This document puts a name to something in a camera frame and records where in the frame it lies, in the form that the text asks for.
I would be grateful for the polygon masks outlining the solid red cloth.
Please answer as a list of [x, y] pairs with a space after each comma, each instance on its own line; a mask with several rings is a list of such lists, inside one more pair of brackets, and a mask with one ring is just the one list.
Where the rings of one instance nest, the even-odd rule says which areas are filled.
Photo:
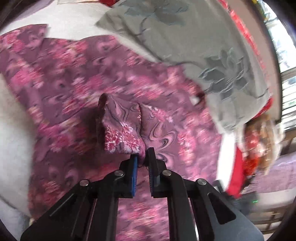
[[236, 147], [235, 149], [235, 160], [233, 165], [233, 171], [231, 174], [230, 183], [226, 192], [230, 196], [234, 196], [235, 198], [239, 198], [241, 196], [241, 188], [243, 186], [245, 180], [245, 176], [243, 173], [243, 154], [241, 150]]

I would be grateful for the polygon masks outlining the purple pink floral cloth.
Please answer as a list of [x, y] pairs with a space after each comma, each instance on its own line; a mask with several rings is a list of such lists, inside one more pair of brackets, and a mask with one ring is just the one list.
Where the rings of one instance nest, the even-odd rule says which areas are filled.
[[80, 180], [100, 180], [149, 147], [182, 177], [215, 180], [221, 137], [181, 66], [150, 62], [113, 36], [71, 41], [46, 30], [1, 36], [1, 73], [37, 128], [34, 219]]

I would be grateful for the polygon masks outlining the white bed sheet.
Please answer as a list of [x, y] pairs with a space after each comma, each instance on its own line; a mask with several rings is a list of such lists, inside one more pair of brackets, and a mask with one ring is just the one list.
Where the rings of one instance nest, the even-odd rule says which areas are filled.
[[[158, 61], [130, 39], [98, 27], [97, 22], [110, 9], [101, 3], [59, 4], [54, 1], [32, 15], [12, 22], [1, 31], [1, 36], [29, 25], [46, 25], [45, 37], [54, 39], [79, 41], [94, 36], [113, 36], [120, 44], [150, 62], [179, 66]], [[182, 69], [184, 75], [189, 78], [183, 67]], [[201, 87], [200, 89], [210, 113], [206, 94]], [[212, 121], [221, 137], [215, 180], [220, 180], [224, 187], [228, 187], [236, 146], [234, 140], [228, 140], [227, 136], [222, 134], [213, 118]], [[11, 92], [1, 73], [1, 198], [31, 218], [33, 217], [29, 210], [28, 194], [36, 136], [37, 128], [30, 114]], [[138, 157], [136, 194], [132, 199], [122, 199], [119, 202], [116, 239], [168, 240], [167, 201], [151, 196], [149, 172], [144, 165], [146, 153], [144, 158], [138, 154], [131, 155]]]

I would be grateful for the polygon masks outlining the grey floral pillow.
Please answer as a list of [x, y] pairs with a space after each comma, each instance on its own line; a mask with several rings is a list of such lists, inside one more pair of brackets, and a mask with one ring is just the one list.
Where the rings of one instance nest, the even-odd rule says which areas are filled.
[[220, 131], [247, 123], [270, 98], [252, 47], [219, 1], [120, 1], [97, 26], [182, 66], [206, 94]]

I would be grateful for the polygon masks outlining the red floral plastic bag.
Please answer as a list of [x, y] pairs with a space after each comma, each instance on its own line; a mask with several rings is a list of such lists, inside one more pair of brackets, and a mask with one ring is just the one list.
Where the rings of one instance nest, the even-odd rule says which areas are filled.
[[284, 137], [281, 124], [276, 124], [269, 114], [249, 121], [242, 137], [244, 175], [249, 177], [257, 171], [268, 174], [280, 155]]

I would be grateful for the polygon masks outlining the window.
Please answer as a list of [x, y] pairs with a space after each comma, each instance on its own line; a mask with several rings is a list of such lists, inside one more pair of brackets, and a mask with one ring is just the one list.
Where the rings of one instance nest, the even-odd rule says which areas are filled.
[[295, 129], [295, 45], [287, 27], [265, 1], [258, 1], [264, 23], [273, 41], [282, 77], [282, 124], [285, 131]]

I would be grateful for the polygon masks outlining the red patterned blanket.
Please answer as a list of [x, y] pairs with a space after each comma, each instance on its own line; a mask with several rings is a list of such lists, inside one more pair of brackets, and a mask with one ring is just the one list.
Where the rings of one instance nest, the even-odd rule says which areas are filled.
[[[248, 42], [248, 45], [250, 45], [250, 47], [252, 48], [252, 51], [255, 54], [255, 57], [256, 57], [257, 61], [259, 62], [260, 69], [263, 71], [263, 75], [264, 75], [263, 79], [267, 83], [267, 81], [266, 81], [266, 67], [265, 67], [265, 65], [263, 63], [263, 59], [260, 56], [260, 52], [258, 50], [258, 47], [257, 47], [257, 45], [255, 43], [255, 40], [254, 40], [253, 36], [251, 35], [250, 31], [246, 27], [243, 20], [241, 20], [239, 15], [237, 15], [237, 13], [231, 8], [229, 3], [227, 3], [227, 1], [219, 0], [218, 2], [222, 5], [222, 7], [225, 9], [225, 11], [227, 11], [230, 18], [234, 21], [234, 24], [236, 25], [236, 28], [239, 30], [239, 32], [244, 37], [244, 39]], [[271, 106], [273, 104], [273, 95], [269, 91], [269, 89], [267, 89], [267, 93], [269, 94], [268, 100], [266, 101], [263, 108], [260, 109], [260, 111], [258, 111], [256, 113], [256, 115], [252, 118], [252, 120], [255, 119], [255, 118], [258, 118], [259, 116], [261, 116], [263, 113], [267, 112], [271, 108]]]

